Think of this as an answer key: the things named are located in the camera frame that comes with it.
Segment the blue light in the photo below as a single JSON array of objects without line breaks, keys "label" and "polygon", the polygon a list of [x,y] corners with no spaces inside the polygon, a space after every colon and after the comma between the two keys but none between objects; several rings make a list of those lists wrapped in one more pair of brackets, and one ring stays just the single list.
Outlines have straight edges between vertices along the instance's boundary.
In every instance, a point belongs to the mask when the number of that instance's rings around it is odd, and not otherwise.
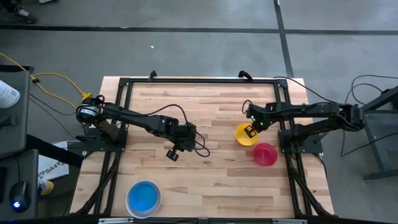
[{"label": "blue light", "polygon": [[15,202],[14,203],[14,207],[19,208],[20,207],[20,203],[19,202]]}]

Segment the pink bowl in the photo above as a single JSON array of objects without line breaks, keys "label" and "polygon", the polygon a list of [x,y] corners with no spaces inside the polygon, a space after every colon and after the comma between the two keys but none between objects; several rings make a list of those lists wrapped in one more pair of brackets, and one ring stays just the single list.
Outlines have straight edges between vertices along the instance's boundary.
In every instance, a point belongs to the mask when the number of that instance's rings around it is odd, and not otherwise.
[{"label": "pink bowl", "polygon": [[261,166],[272,166],[278,159],[275,148],[268,143],[257,144],[254,148],[254,160]]}]

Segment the yellow extension cord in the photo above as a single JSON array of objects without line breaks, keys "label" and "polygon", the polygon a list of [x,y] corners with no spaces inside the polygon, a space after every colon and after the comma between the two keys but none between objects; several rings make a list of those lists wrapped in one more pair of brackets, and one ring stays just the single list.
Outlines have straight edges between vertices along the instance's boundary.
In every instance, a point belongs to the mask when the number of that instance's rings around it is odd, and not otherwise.
[{"label": "yellow extension cord", "polygon": [[[10,60],[12,63],[16,64],[16,65],[17,65],[18,67],[20,67],[23,71],[26,71],[26,69],[24,69],[24,67],[22,67],[20,64],[18,64],[16,61],[14,61],[13,59],[11,59],[11,58],[8,57],[7,55],[5,55],[5,54],[3,54],[3,53],[1,53],[1,52],[0,52],[0,55],[3,56],[3,57],[5,57],[6,59]],[[53,72],[44,72],[44,73],[38,73],[38,74],[35,74],[35,75],[30,75],[30,78],[33,80],[33,79],[35,79],[36,77],[41,76],[41,75],[55,75],[55,76],[62,77],[62,78],[64,78],[64,79],[68,80],[68,81],[80,92],[80,94],[82,95],[83,98],[82,98],[81,100],[84,100],[84,99],[86,99],[86,98],[88,98],[88,97],[91,96],[91,93],[85,93],[85,92],[83,92],[72,80],[70,80],[70,79],[69,79],[68,77],[66,77],[65,75],[61,75],[61,74],[53,73]],[[45,89],[43,88],[43,86],[42,86],[40,83],[36,83],[36,85],[39,86],[39,88],[40,88],[41,90],[43,90],[43,92],[46,93],[47,95],[50,95],[50,96],[55,97],[55,98],[57,98],[57,99],[59,99],[59,100],[62,100],[62,101],[64,101],[64,102],[68,103],[68,104],[69,104],[70,106],[72,106],[74,109],[76,109],[76,106],[73,105],[73,103],[71,103],[70,101],[68,101],[68,100],[66,100],[66,99],[64,99],[64,98],[62,98],[62,97],[60,97],[60,96],[57,96],[57,95],[55,95],[55,94],[53,94],[53,93],[48,92],[47,90],[45,90]]]}]

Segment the white bottle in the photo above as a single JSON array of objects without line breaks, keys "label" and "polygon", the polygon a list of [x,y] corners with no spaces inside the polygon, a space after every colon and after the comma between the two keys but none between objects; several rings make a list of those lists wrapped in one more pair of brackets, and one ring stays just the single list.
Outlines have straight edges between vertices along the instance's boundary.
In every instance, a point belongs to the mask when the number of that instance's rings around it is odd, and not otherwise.
[{"label": "white bottle", "polygon": [[19,91],[0,80],[0,108],[14,106],[20,97]]}]

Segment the computer mouse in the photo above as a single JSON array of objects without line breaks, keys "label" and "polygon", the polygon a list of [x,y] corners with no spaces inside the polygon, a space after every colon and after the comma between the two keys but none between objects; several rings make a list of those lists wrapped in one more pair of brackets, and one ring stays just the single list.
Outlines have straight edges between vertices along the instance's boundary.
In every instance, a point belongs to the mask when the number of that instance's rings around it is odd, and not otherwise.
[{"label": "computer mouse", "polygon": [[10,204],[15,212],[23,212],[29,208],[30,197],[26,181],[18,181],[11,187]]}]

